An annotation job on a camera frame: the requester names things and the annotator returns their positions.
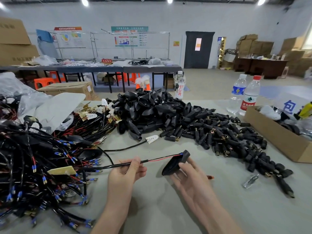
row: dark door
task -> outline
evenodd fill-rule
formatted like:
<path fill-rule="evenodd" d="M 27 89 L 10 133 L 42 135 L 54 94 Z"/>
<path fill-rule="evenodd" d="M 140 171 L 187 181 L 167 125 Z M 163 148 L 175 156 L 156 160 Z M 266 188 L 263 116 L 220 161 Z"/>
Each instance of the dark door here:
<path fill-rule="evenodd" d="M 214 33 L 186 31 L 184 68 L 208 68 Z"/>

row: bottle label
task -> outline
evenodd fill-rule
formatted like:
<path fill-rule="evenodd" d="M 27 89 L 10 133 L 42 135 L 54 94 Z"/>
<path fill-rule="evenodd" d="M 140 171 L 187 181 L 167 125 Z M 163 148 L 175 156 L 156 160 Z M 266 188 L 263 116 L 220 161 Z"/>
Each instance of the bottle label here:
<path fill-rule="evenodd" d="M 235 94 L 235 95 L 243 95 L 245 89 L 246 89 L 246 87 L 241 88 L 241 87 L 233 86 L 232 94 Z"/>
<path fill-rule="evenodd" d="M 241 110 L 246 111 L 249 106 L 254 106 L 258 96 L 244 94 L 244 99 L 241 103 Z"/>

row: clear plastic piece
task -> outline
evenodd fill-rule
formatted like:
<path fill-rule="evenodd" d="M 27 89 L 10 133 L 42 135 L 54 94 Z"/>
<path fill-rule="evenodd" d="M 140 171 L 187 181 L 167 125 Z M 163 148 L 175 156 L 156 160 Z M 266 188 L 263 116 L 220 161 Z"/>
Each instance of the clear plastic piece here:
<path fill-rule="evenodd" d="M 252 186 L 253 183 L 255 183 L 255 181 L 259 178 L 259 174 L 254 175 L 254 176 L 250 176 L 247 181 L 243 184 L 243 187 L 248 189 L 249 187 Z"/>

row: wall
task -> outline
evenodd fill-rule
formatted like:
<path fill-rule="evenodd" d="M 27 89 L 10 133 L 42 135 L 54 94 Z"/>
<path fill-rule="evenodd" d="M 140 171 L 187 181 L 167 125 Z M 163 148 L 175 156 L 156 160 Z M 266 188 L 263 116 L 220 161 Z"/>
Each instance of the wall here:
<path fill-rule="evenodd" d="M 278 54 L 283 40 L 306 35 L 312 23 L 312 0 L 295 0 L 288 11 L 283 10 L 279 24 L 272 33 L 272 54 Z"/>
<path fill-rule="evenodd" d="M 281 6 L 218 3 L 94 2 L 9 5 L 6 16 L 22 19 L 28 32 L 52 30 L 56 26 L 81 26 L 84 31 L 110 31 L 111 26 L 148 26 L 149 31 L 170 32 L 170 58 L 183 66 L 185 31 L 215 32 L 209 68 L 216 65 L 217 38 L 227 37 L 226 48 L 235 48 L 240 36 L 256 33 L 259 40 L 272 40 L 272 32 L 283 14 Z M 173 41 L 180 41 L 179 47 Z M 75 57 L 91 55 L 83 51 Z"/>

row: poster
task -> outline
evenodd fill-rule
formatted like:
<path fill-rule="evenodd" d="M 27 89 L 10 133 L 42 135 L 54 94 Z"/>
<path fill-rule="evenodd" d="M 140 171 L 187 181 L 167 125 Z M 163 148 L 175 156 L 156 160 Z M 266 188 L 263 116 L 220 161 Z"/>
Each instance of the poster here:
<path fill-rule="evenodd" d="M 146 33 L 148 26 L 111 26 L 111 31 L 115 32 L 115 47 L 145 47 L 148 44 Z"/>
<path fill-rule="evenodd" d="M 58 42 L 60 48 L 79 48 L 84 47 L 82 34 L 79 31 L 82 31 L 81 27 L 55 27 L 55 34 L 51 33 L 51 35 L 56 47 Z"/>

